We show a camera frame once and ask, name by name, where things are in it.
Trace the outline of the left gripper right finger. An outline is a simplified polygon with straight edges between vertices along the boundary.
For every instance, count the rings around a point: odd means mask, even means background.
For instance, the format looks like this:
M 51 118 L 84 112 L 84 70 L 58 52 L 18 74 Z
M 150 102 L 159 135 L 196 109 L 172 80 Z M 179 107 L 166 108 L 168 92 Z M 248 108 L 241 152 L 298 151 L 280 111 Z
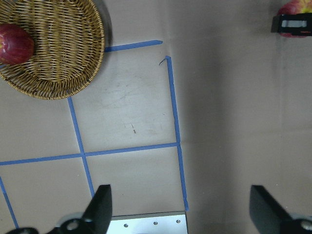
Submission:
M 310 234 L 312 217 L 290 215 L 262 185 L 252 185 L 250 218 L 260 234 Z

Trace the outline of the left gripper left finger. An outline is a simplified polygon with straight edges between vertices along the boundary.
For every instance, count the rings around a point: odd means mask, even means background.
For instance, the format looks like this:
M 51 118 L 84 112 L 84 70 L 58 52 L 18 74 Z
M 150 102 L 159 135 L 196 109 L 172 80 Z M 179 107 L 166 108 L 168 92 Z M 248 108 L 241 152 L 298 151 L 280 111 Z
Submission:
M 110 185 L 100 185 L 79 218 L 71 218 L 49 231 L 50 234 L 105 234 L 112 220 Z

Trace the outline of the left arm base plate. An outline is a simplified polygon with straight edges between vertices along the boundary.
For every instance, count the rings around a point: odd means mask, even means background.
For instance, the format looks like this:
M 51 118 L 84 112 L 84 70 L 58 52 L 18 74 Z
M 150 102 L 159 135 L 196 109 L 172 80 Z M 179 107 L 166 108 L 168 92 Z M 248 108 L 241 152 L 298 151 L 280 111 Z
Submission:
M 188 234 L 184 211 L 113 216 L 108 234 Z

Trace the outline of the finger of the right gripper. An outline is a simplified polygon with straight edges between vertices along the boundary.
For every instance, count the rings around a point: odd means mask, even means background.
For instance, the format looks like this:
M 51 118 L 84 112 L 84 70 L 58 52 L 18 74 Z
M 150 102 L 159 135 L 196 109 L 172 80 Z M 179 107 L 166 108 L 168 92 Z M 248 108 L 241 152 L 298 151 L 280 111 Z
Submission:
M 272 33 L 290 34 L 291 36 L 310 37 L 312 35 L 312 15 L 277 15 L 273 17 Z

